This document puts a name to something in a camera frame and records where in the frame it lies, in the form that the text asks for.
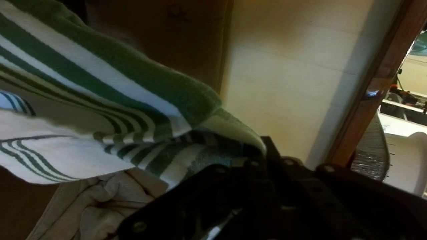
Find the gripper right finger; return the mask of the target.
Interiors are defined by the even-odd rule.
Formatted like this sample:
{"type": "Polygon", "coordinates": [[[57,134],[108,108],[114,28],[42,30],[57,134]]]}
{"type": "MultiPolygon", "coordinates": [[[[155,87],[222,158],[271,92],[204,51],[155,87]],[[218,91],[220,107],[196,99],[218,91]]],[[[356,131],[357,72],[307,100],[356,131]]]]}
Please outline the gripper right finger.
{"type": "Polygon", "coordinates": [[[427,240],[427,200],[347,168],[282,157],[284,208],[324,240],[427,240]]]}

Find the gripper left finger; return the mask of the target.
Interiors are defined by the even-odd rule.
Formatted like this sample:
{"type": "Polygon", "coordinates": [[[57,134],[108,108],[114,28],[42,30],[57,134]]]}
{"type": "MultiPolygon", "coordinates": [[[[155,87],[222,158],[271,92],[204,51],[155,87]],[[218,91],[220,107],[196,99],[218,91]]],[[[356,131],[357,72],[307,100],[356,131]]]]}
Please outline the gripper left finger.
{"type": "Polygon", "coordinates": [[[118,240],[280,240],[279,198],[268,160],[280,158],[273,140],[262,137],[264,157],[250,146],[243,164],[214,164],[127,217],[118,240]]]}

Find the white and green striped towel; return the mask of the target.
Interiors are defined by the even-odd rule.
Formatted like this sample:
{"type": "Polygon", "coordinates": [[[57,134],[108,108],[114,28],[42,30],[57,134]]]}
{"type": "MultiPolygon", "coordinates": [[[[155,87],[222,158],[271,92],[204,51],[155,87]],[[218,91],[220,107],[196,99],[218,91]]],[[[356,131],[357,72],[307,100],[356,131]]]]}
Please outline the white and green striped towel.
{"type": "Polygon", "coordinates": [[[0,0],[0,166],[17,177],[55,184],[137,167],[171,189],[266,152],[200,81],[56,0],[0,0]]]}

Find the beige crumpled cloth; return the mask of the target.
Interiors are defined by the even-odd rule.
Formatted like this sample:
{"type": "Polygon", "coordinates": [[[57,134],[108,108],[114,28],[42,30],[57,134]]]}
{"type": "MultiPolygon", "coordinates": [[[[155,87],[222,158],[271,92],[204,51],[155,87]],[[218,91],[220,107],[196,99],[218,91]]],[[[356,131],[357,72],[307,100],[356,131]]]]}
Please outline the beige crumpled cloth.
{"type": "Polygon", "coordinates": [[[118,240],[120,223],[167,188],[137,168],[61,183],[26,240],[118,240]]]}

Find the wooden door frame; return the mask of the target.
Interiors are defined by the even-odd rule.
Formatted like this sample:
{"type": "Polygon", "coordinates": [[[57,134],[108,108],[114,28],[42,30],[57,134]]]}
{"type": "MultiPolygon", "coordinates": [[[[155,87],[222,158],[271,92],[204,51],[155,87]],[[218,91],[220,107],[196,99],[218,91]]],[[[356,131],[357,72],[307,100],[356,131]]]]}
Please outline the wooden door frame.
{"type": "Polygon", "coordinates": [[[378,53],[356,91],[325,163],[348,167],[408,51],[427,23],[427,0],[402,0],[378,53]]]}

